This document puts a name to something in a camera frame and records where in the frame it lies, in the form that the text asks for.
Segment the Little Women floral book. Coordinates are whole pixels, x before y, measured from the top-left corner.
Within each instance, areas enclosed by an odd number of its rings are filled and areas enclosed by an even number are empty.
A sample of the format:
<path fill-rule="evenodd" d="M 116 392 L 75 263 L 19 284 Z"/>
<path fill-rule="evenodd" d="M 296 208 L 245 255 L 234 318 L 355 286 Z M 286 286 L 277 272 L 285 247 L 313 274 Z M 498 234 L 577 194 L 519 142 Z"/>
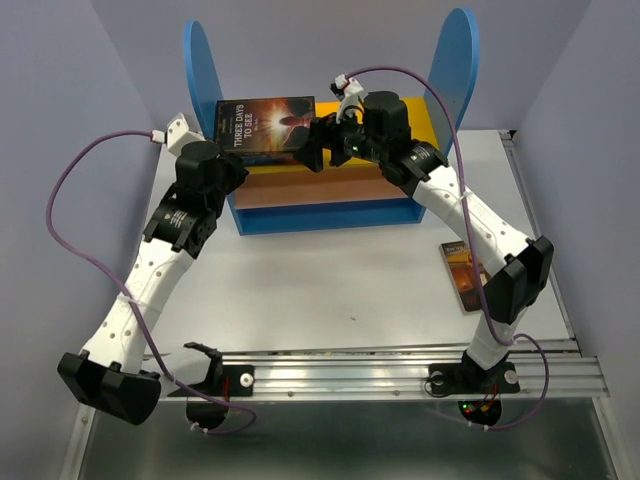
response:
<path fill-rule="evenodd" d="M 246 165 L 288 165 L 297 163 L 292 152 L 243 152 L 239 156 Z"/>

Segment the Three Days to See book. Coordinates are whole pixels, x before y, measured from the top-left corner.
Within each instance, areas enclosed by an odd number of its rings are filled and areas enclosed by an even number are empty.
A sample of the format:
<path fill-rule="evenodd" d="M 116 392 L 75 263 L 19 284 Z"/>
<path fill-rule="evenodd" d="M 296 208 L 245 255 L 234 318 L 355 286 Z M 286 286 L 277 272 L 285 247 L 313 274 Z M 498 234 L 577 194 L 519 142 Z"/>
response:
<path fill-rule="evenodd" d="M 222 100 L 215 141 L 236 154 L 290 153 L 309 139 L 313 96 Z"/>

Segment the brown Edmund Burke book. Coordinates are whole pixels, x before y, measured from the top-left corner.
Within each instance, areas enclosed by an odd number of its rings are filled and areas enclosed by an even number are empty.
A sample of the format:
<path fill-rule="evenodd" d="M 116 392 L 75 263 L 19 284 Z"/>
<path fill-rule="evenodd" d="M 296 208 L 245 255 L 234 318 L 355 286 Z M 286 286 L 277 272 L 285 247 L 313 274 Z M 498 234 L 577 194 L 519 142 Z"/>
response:
<path fill-rule="evenodd" d="M 464 241 L 445 242 L 440 245 L 440 251 L 463 311 L 465 313 L 480 311 L 480 295 L 469 247 Z"/>

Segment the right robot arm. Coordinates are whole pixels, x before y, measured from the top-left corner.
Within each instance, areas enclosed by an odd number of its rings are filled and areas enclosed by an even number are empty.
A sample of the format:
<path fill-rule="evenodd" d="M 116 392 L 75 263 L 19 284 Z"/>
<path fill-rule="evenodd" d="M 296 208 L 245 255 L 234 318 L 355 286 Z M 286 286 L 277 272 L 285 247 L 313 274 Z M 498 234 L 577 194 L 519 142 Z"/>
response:
<path fill-rule="evenodd" d="M 387 182 L 443 221 L 483 265 L 489 275 L 483 312 L 460 378 L 472 390 L 484 389 L 506 359 L 524 312 L 546 287 L 552 243 L 511 227 L 464 186 L 462 168 L 452 168 L 435 146 L 413 138 L 408 107 L 395 93 L 343 102 L 337 112 L 312 119 L 309 128 L 306 144 L 294 155 L 297 161 L 319 172 L 328 151 L 333 167 L 352 158 L 376 164 Z"/>

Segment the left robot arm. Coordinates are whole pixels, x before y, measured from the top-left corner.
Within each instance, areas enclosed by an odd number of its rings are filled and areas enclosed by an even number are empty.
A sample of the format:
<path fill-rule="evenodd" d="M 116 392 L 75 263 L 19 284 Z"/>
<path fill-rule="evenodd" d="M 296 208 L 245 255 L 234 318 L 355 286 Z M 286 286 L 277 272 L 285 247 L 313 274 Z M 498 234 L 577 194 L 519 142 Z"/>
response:
<path fill-rule="evenodd" d="M 88 261 L 117 286 L 119 294 L 79 353 L 66 353 L 57 372 L 82 404 L 143 423 L 158 401 L 177 390 L 203 399 L 224 384 L 221 353 L 190 342 L 162 356 L 151 331 L 173 290 L 214 233 L 229 194 L 248 175 L 241 160 L 211 140 L 184 145 L 175 180 L 143 230 L 126 280 L 99 260 L 50 232 L 72 254 Z"/>

